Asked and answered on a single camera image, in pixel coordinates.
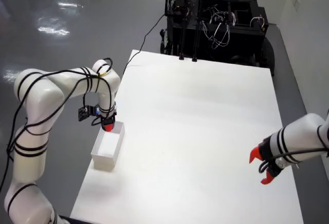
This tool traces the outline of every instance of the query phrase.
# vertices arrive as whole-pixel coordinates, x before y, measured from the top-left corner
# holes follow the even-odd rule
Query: black cable
[[[293,151],[293,152],[288,152],[288,153],[283,153],[283,154],[279,154],[276,156],[273,156],[267,160],[264,160],[261,165],[258,168],[259,173],[263,173],[265,172],[265,170],[268,168],[268,164],[274,160],[276,160],[277,158],[280,157],[284,157],[284,156],[291,156],[291,155],[299,155],[299,154],[306,154],[306,153],[313,153],[313,152],[328,152],[329,150],[327,148],[310,148],[307,150],[301,150],[301,151]]]
[[[5,169],[4,175],[2,177],[2,181],[1,181],[1,185],[0,185],[0,192],[2,191],[2,188],[3,188],[5,180],[6,180],[6,176],[8,173],[8,167],[9,167],[9,156],[7,156],[6,169]]]
[[[112,68],[112,64],[113,64],[113,61],[110,59],[110,58],[107,58],[107,60],[109,60],[111,62],[111,66],[109,67],[109,70]],[[23,103],[25,101],[25,99],[27,98],[30,90],[32,89],[33,85],[39,81],[40,79],[44,78],[44,77],[47,77],[47,76],[51,76],[51,75],[55,75],[55,74],[60,74],[60,73],[63,73],[63,72],[71,72],[71,73],[76,73],[76,74],[80,74],[80,75],[84,75],[86,76],[86,78],[82,78],[80,80],[78,80],[75,84],[75,86],[73,87],[72,91],[69,93],[69,95],[65,98],[65,100],[63,101],[63,103],[50,115],[48,116],[47,118],[45,118],[44,120],[38,122],[38,123],[34,123],[34,124],[29,124],[29,125],[25,125],[24,128],[19,132],[19,134],[13,139],[13,134],[14,134],[14,130],[15,130],[15,124],[16,124],[16,119],[17,119],[17,116],[18,116],[18,113],[20,111],[20,109],[22,108],[23,106]],[[13,151],[13,148],[14,148],[14,145],[17,141],[17,139],[22,135],[22,133],[27,130],[29,127],[33,127],[33,126],[38,126],[40,124],[43,124],[44,122],[48,121],[49,119],[51,119],[62,107],[63,105],[66,103],[66,101],[70,98],[70,96],[73,94],[73,92],[75,91],[75,89],[77,88],[78,84],[83,81],[83,80],[88,80],[88,79],[94,79],[94,78],[97,78],[98,81],[99,80],[103,80],[107,87],[108,87],[108,90],[109,90],[109,99],[110,99],[110,102],[109,102],[109,109],[108,109],[108,112],[106,114],[106,118],[108,118],[109,116],[109,113],[111,112],[111,104],[112,104],[112,92],[111,92],[111,87],[110,85],[108,84],[108,82],[106,82],[105,79],[103,79],[102,77],[100,77],[100,75],[87,75],[87,74],[83,74],[81,72],[78,72],[78,71],[73,71],[73,70],[61,70],[61,71],[56,71],[56,72],[51,72],[51,73],[46,73],[46,74],[43,74],[41,76],[39,76],[38,78],[36,78],[31,84],[30,86],[28,87],[28,89],[26,90],[20,104],[19,104],[19,107],[17,108],[15,114],[14,114],[14,118],[13,118],[13,123],[12,123],[12,130],[11,130],[11,135],[10,135],[10,139],[9,139],[9,142],[7,144],[7,149],[6,149],[6,152],[7,152],[7,163],[6,163],[6,168],[5,168],[5,172],[4,172],[4,175],[3,175],[3,178],[2,178],[2,182],[1,182],[1,185],[0,185],[0,192],[3,188],[3,185],[4,185],[4,182],[6,180],[6,176],[7,176],[7,173],[8,173],[8,167],[9,167],[9,160],[12,160],[13,161],[13,158],[11,157],[10,153]]]
[[[19,134],[14,138],[14,140],[12,141],[11,145],[10,145],[10,152],[13,151],[13,148],[14,148],[14,144],[16,143],[17,139],[22,135],[22,133],[25,131],[25,129],[28,129],[30,127],[34,127],[34,126],[38,126],[38,125],[41,125],[45,122],[47,122],[48,120],[50,120],[63,106],[64,104],[67,102],[67,100],[72,96],[73,92],[76,90],[78,84],[81,82],[81,81],[84,81],[84,80],[87,80],[88,78],[92,78],[92,79],[95,79],[95,78],[98,78],[97,75],[91,75],[91,76],[87,76],[86,78],[82,78],[82,79],[79,79],[76,84],[74,85],[73,89],[71,90],[71,92],[67,95],[67,97],[64,99],[64,101],[62,102],[62,104],[51,114],[49,115],[47,118],[45,118],[44,120],[42,121],[39,121],[37,123],[34,123],[34,124],[28,124],[26,126],[24,126],[24,128],[19,132]],[[108,87],[108,90],[109,90],[109,99],[110,99],[110,102],[109,102],[109,109],[107,111],[107,114],[106,114],[106,117],[105,119],[109,116],[109,113],[111,111],[111,103],[112,103],[112,92],[111,92],[111,87],[109,86],[108,82],[106,82],[105,79],[101,78],[107,85]],[[36,82],[38,81],[38,78],[35,79],[32,84],[29,86],[28,90],[26,91],[25,95],[24,95],[24,98],[27,96],[27,94],[29,93],[29,91],[31,90],[31,86],[33,86]]]
[[[124,70],[123,70],[123,74],[122,74],[122,76],[124,75],[124,72],[125,72],[125,70],[126,70],[128,64],[130,63],[130,61],[132,61],[132,59],[133,59],[137,54],[139,54],[139,53],[142,51],[142,48],[143,48],[143,46],[144,46],[144,43],[145,43],[146,37],[151,33],[151,31],[154,29],[154,27],[156,27],[156,26],[158,25],[158,23],[159,23],[160,20],[163,18],[163,16],[165,16],[165,14],[162,15],[162,16],[159,18],[159,20],[155,23],[155,25],[152,27],[152,29],[151,29],[151,30],[150,30],[150,31],[144,36],[144,41],[143,41],[143,43],[142,43],[142,46],[140,47],[140,50],[139,50],[137,53],[135,53],[135,54],[133,55],[133,57],[131,57],[131,59],[128,61],[128,63],[126,64],[126,66],[125,66],[125,68],[124,68]]]

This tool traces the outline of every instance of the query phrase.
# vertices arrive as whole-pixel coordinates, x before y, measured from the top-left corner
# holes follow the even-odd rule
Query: black band
[[[287,149],[286,143],[284,142],[284,136],[283,136],[283,133],[284,133],[284,130],[285,129],[286,129],[286,127],[284,127],[282,129],[282,132],[281,132],[281,141],[282,141],[282,146],[283,146],[284,150],[286,151],[286,153],[288,153],[289,151]],[[289,155],[288,157],[289,157],[289,159],[291,161],[294,161],[294,163],[299,163],[300,162],[299,160],[296,160],[292,155]]]
[[[37,156],[40,156],[42,155],[43,153],[45,153],[47,151],[47,147],[45,147],[45,149],[43,151],[40,151],[38,153],[34,153],[34,154],[26,154],[26,153],[23,153],[23,152],[20,152],[16,146],[15,146],[15,151],[17,152],[17,154],[19,154],[20,156],[24,156],[24,157],[37,157]]]
[[[20,150],[23,150],[23,151],[39,151],[39,150],[42,150],[43,148],[45,148],[48,144],[48,141],[44,144],[44,145],[41,145],[39,147],[35,147],[35,148],[27,148],[27,147],[23,147],[21,145],[19,145],[17,142],[16,142],[16,147],[19,148]]]
[[[9,210],[10,210],[10,207],[11,207],[11,204],[12,202],[14,201],[15,197],[24,189],[28,188],[29,186],[32,186],[32,185],[35,185],[36,187],[38,187],[36,184],[34,183],[31,183],[31,184],[26,184],[24,186],[22,186],[21,188],[19,188],[19,190],[12,196],[12,198],[10,199],[9,201],[9,204],[8,204],[8,208],[7,208],[7,213],[8,213],[8,216],[10,217],[9,215]]]
[[[84,72],[84,74],[85,74],[86,76],[88,76],[86,70],[85,70],[83,67],[80,67],[80,69],[83,70],[83,72]],[[89,78],[87,78],[87,90],[86,90],[86,93],[88,92],[88,90],[89,90]]]
[[[21,90],[21,87],[22,87],[23,82],[24,82],[29,76],[31,76],[31,75],[33,75],[33,74],[37,74],[37,73],[41,74],[40,72],[37,72],[37,71],[30,72],[30,73],[27,74],[25,77],[23,77],[23,79],[21,80],[21,82],[20,82],[20,84],[19,84],[19,87],[17,88],[17,97],[18,97],[19,101],[21,100],[21,99],[20,99],[20,90]]]
[[[93,80],[92,80],[92,74],[90,73],[89,69],[87,67],[84,67],[86,69],[86,71],[88,72],[90,78],[88,78],[88,80],[90,80],[90,89],[88,90],[88,92],[90,92],[93,88]]]
[[[318,135],[318,138],[319,138],[320,142],[322,143],[323,147],[329,150],[329,148],[325,145],[325,143],[323,142],[322,138],[320,137],[320,132],[319,132],[319,130],[320,130],[320,127],[321,127],[321,126],[322,126],[322,125],[319,125],[319,127],[317,128],[317,135]]]
[[[32,132],[30,132],[28,128],[25,128],[25,130],[26,130],[29,134],[34,135],[34,136],[42,136],[42,135],[45,135],[45,134],[47,134],[47,133],[49,133],[49,132],[51,131],[51,129],[49,129],[47,132],[40,133],[40,134],[36,134],[36,133],[32,133]]]
[[[111,111],[113,111],[114,110],[114,108],[115,108],[115,103],[114,103],[114,105],[113,105],[113,107],[109,110],[109,109],[103,109],[103,108],[101,108],[100,106],[98,106],[98,108],[99,108],[99,110],[100,111],[102,111],[103,113],[106,113],[106,112],[111,112]]]
[[[280,133],[282,132],[282,130],[283,130],[283,129],[279,130],[278,135],[277,135],[277,145],[278,145],[278,149],[279,149],[279,151],[280,151],[280,154],[283,154],[283,150],[281,149],[281,145],[280,145]],[[293,162],[291,162],[290,160],[288,160],[287,157],[283,156],[283,158],[284,158],[287,162],[289,162],[289,163],[293,163]]]

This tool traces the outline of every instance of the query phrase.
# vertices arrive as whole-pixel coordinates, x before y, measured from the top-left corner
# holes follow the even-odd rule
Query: black metal frame
[[[224,4],[228,12],[234,12],[236,17],[243,16],[244,8],[248,10],[249,18],[245,20],[250,22],[253,17],[261,16],[264,18],[264,26],[261,27],[258,20],[252,22],[252,26],[244,21],[244,24],[232,24],[232,19],[228,17],[230,28],[230,43],[226,47],[218,47],[216,50],[209,50],[209,40],[203,32],[202,20],[203,9],[209,4]],[[186,0],[184,3],[184,14],[173,14],[168,10],[169,0],[166,0],[165,13],[167,16],[167,34],[170,47],[173,45],[173,54],[178,55],[180,59],[189,56],[193,61],[198,59],[232,62],[232,59],[244,58],[249,60],[254,55],[259,54],[262,49],[265,34],[268,28],[268,21],[265,9],[258,6],[257,0]],[[213,34],[217,24],[207,24],[209,34]],[[222,38],[226,32],[226,27],[220,27],[216,37]]]

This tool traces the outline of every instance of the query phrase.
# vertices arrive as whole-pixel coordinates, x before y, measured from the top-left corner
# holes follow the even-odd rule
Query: wire
[[[2,188],[3,188],[5,180],[6,180],[6,176],[8,173],[8,167],[9,167],[9,156],[7,156],[6,169],[5,169],[4,175],[2,177],[2,181],[1,181],[1,185],[0,185],[0,192],[2,191]]]
[[[261,165],[259,166],[259,173],[265,172],[265,170],[269,167],[269,163],[272,161],[275,161],[276,159],[280,157],[285,157],[285,156],[291,156],[291,155],[299,155],[299,154],[306,154],[306,153],[313,153],[313,152],[329,152],[327,148],[310,148],[308,150],[301,150],[301,151],[293,151],[293,152],[288,152],[284,154],[279,154],[276,156],[273,156],[267,160],[264,160]]]
[[[259,22],[260,19],[263,20],[263,24],[262,24],[262,29],[263,29],[264,24],[265,24],[265,20],[264,20],[263,17],[253,17],[253,18],[251,19],[251,21],[250,21],[250,25],[249,25],[249,27],[251,27],[251,23],[252,23],[252,21],[253,21],[253,20],[257,20],[257,19],[258,19],[258,22]]]
[[[155,25],[152,27],[152,29],[151,29],[151,30],[150,30],[150,31],[144,36],[144,41],[143,41],[143,43],[142,43],[142,46],[140,47],[139,51],[138,51],[137,53],[135,53],[135,54],[133,55],[133,57],[131,57],[131,59],[128,61],[128,63],[127,63],[126,66],[124,67],[124,70],[123,70],[123,74],[122,74],[122,76],[124,75],[124,72],[125,72],[125,70],[126,70],[128,64],[132,61],[132,59],[142,51],[142,48],[143,48],[143,46],[144,46],[144,43],[145,43],[146,37],[147,37],[147,36],[151,33],[151,31],[152,31],[152,30],[158,25],[158,23],[159,23],[160,20],[163,18],[163,16],[165,16],[165,14],[163,14],[163,15],[159,18],[159,20],[155,23]]]
[[[109,72],[109,70],[112,68],[112,65],[113,65],[113,61],[110,59],[110,58],[106,58],[106,60],[109,60],[111,62],[111,65],[109,66],[109,69],[106,71]],[[19,134],[13,139],[13,134],[14,134],[14,130],[15,130],[15,124],[16,124],[16,119],[17,119],[17,116],[18,116],[18,113],[20,111],[20,109],[22,108],[23,106],[23,103],[25,101],[25,99],[27,98],[30,90],[32,89],[33,85],[38,82],[39,80],[41,80],[42,78],[44,77],[47,77],[47,76],[51,76],[51,75],[55,75],[55,74],[60,74],[60,73],[63,73],[63,72],[71,72],[71,73],[76,73],[76,74],[80,74],[80,75],[84,75],[86,76],[85,78],[82,78],[80,80],[78,80],[75,84],[75,86],[73,87],[73,89],[71,90],[71,92],[68,94],[68,96],[65,98],[65,100],[62,102],[62,104],[51,114],[49,115],[47,118],[45,118],[44,120],[40,121],[40,122],[37,122],[37,123],[34,123],[34,124],[28,124],[28,125],[25,125],[24,128],[19,132]],[[0,192],[3,188],[3,185],[4,185],[4,182],[6,180],[6,176],[7,176],[7,173],[8,173],[8,167],[9,167],[9,161],[12,160],[13,161],[13,158],[11,157],[10,153],[13,151],[14,149],[14,145],[16,143],[16,141],[18,140],[18,138],[23,134],[24,131],[26,131],[29,127],[33,127],[33,126],[38,126],[38,125],[41,125],[45,122],[47,122],[49,119],[51,119],[63,106],[64,104],[66,103],[66,101],[71,97],[71,95],[73,94],[73,92],[76,90],[78,84],[81,82],[81,81],[84,81],[84,80],[88,80],[88,79],[99,79],[99,80],[102,80],[106,83],[107,87],[108,87],[108,90],[109,90],[109,99],[110,99],[110,102],[109,102],[109,109],[107,111],[107,114],[106,114],[106,118],[108,118],[110,112],[111,112],[111,104],[112,104],[112,92],[111,92],[111,87],[109,85],[109,83],[103,79],[101,77],[100,74],[98,75],[91,75],[91,74],[86,74],[86,73],[82,73],[82,72],[78,72],[78,71],[73,71],[73,70],[61,70],[61,71],[56,71],[56,72],[51,72],[51,73],[46,73],[46,74],[43,74],[41,76],[39,76],[38,78],[36,78],[31,84],[30,86],[28,87],[28,89],[26,90],[20,104],[19,104],[19,107],[17,108],[15,114],[14,114],[14,118],[13,118],[13,123],[12,123],[12,129],[11,129],[11,135],[10,135],[10,139],[9,139],[9,142],[7,144],[7,149],[6,149],[6,153],[7,153],[7,163],[6,163],[6,168],[5,168],[5,172],[4,172],[4,175],[3,175],[3,178],[2,178],[2,182],[1,182],[1,185],[0,185]]]
[[[234,14],[234,12],[231,12],[232,13],[232,16],[233,16],[233,26],[235,26],[235,14]]]

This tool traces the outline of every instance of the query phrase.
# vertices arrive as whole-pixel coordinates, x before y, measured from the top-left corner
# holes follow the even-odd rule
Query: wheel
[[[272,77],[274,77],[275,55],[273,47],[267,38],[263,41],[261,52],[255,54],[255,57],[259,62],[259,66],[269,68]]]
[[[236,55],[231,57],[229,63],[245,66],[256,66],[255,58],[253,56],[245,57],[241,55]]]

